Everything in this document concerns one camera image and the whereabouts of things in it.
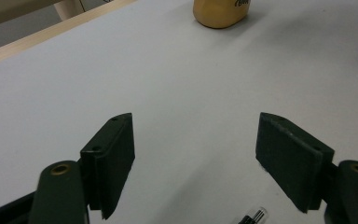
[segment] wooden leg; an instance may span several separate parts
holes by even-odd
[[[54,7],[62,21],[85,12],[81,0],[63,0],[54,4]]]

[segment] yellow cup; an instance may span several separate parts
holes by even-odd
[[[204,26],[226,28],[248,14],[250,3],[250,0],[194,0],[193,14]]]

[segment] white table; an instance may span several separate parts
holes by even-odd
[[[358,160],[358,1],[259,0],[225,29],[192,1],[139,1],[0,62],[0,205],[36,188],[111,117],[132,112],[136,159],[106,222],[272,223],[303,215],[255,159],[260,112]]]

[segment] table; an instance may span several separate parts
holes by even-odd
[[[358,160],[358,1],[254,1],[225,30],[188,0],[138,1],[0,62],[0,205],[126,112],[136,159],[107,223],[238,223],[258,205],[268,224],[324,223],[258,164],[258,117]]]

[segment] floor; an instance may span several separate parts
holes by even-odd
[[[105,4],[104,0],[82,0],[86,10]],[[0,24],[0,47],[60,22],[54,6],[45,7]]]

